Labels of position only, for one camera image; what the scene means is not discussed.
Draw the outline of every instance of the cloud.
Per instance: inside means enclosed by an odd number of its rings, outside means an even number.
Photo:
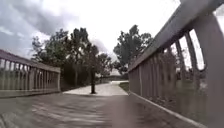
[[[36,0],[35,2],[8,0],[7,2],[11,5],[11,9],[16,10],[28,24],[46,35],[51,35],[60,28],[64,28],[68,21],[73,20],[75,22],[78,20],[77,16],[63,10],[59,15],[54,15],[54,12],[43,8],[45,1],[42,0]]]
[[[0,26],[0,32],[5,33],[5,34],[10,35],[10,36],[14,35],[13,32],[11,32],[9,29],[7,29],[3,26]]]
[[[90,40],[90,42],[95,44],[98,47],[100,52],[107,52],[108,51],[107,48],[104,46],[103,42],[101,42],[100,40],[92,39],[92,40]]]
[[[24,38],[24,37],[25,37],[25,36],[24,36],[22,33],[20,33],[20,32],[17,32],[16,35],[17,35],[18,37],[20,37],[20,38]]]

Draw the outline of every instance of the paved path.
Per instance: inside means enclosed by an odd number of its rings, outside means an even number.
[[[95,86],[97,96],[114,96],[114,95],[128,95],[122,90],[115,82],[107,84],[99,84]],[[65,94],[78,94],[78,95],[89,95],[91,86],[82,87],[74,90],[64,92]]]
[[[0,128],[171,128],[133,103],[118,86],[98,89],[98,96],[67,92],[0,99]]]

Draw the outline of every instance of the wooden baluster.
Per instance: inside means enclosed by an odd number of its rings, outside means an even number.
[[[176,48],[177,48],[177,55],[178,55],[179,62],[180,62],[181,81],[182,81],[182,85],[184,85],[184,83],[186,82],[186,67],[185,67],[184,57],[182,54],[181,45],[180,45],[179,40],[177,40],[175,44],[176,44]],[[168,48],[168,53],[171,54],[171,48]]]
[[[17,76],[16,76],[16,63],[13,65],[13,83],[12,83],[12,89],[16,90],[16,81],[17,81]]]
[[[42,86],[43,86],[43,91],[46,92],[46,86],[44,84],[44,76],[45,76],[45,70],[42,70],[41,83],[42,83]]]
[[[46,91],[46,88],[45,88],[45,85],[44,85],[44,70],[41,70],[42,72],[42,75],[41,75],[41,84],[42,84],[42,87],[43,87],[43,92]]]
[[[35,68],[34,67],[30,67],[29,68],[29,90],[33,90],[35,89],[36,84],[36,72],[35,72]]]
[[[11,90],[11,83],[12,83],[12,78],[11,78],[11,66],[12,66],[12,62],[9,61],[9,69],[8,69],[8,86],[7,86],[7,90]]]
[[[187,46],[188,46],[188,50],[189,50],[189,54],[191,58],[191,66],[193,70],[193,83],[196,90],[198,90],[200,88],[200,78],[199,78],[199,71],[197,67],[196,53],[195,53],[194,45],[191,40],[190,34],[188,32],[185,34],[185,38],[187,41]]]
[[[25,65],[22,65],[22,90],[25,90]]]
[[[154,99],[154,76],[153,76],[153,63],[152,63],[152,59],[150,58],[150,93],[151,93],[151,100]]]
[[[29,66],[26,66],[26,76],[25,76],[26,90],[29,91]]]
[[[140,90],[140,96],[142,96],[142,65],[140,65],[138,67],[138,71],[139,71],[139,90]]]
[[[161,97],[161,72],[160,72],[160,64],[159,64],[159,55],[157,54],[155,56],[155,66],[156,66],[156,76],[157,76],[157,93],[158,93],[158,101],[161,102],[162,97]]]
[[[150,99],[150,61],[149,59],[147,60],[147,69],[146,69],[146,74],[147,74],[147,77],[146,79],[148,80],[147,82],[147,99]]]
[[[18,65],[18,85],[17,85],[17,87],[19,90],[21,90],[21,70],[20,70],[20,68],[21,68],[21,64]]]
[[[2,66],[2,59],[0,58],[0,90],[2,90],[2,75],[3,75],[3,68],[1,67]]]
[[[39,82],[39,84],[38,84],[38,89],[40,89],[40,91],[43,91],[43,87],[42,87],[42,85],[41,85],[41,70],[40,69],[38,69],[38,82]]]
[[[37,89],[39,89],[39,84],[38,84],[38,82],[39,82],[39,78],[38,78],[38,69],[37,68],[35,68],[35,86],[34,86],[34,89],[35,90],[37,90]]]
[[[5,76],[5,70],[6,70],[6,60],[4,60],[4,66],[3,66],[3,71],[2,71],[2,89],[5,90],[5,86],[6,86],[6,76]]]

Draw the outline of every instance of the green tree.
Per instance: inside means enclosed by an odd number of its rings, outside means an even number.
[[[106,53],[99,54],[97,56],[97,60],[98,60],[97,70],[98,74],[100,74],[100,82],[101,82],[102,77],[110,75],[113,66],[111,57],[109,57]]]
[[[70,36],[61,29],[43,43],[35,37],[32,46],[35,52],[32,59],[60,67],[61,76],[71,85],[95,84],[95,74],[101,65],[98,63],[99,51],[89,42],[86,29],[74,29]]]
[[[139,34],[137,25],[131,27],[128,33],[121,31],[118,43],[113,50],[118,59],[114,63],[114,68],[120,74],[125,73],[131,59],[136,59],[138,55],[142,54],[151,41],[152,37],[149,33]]]

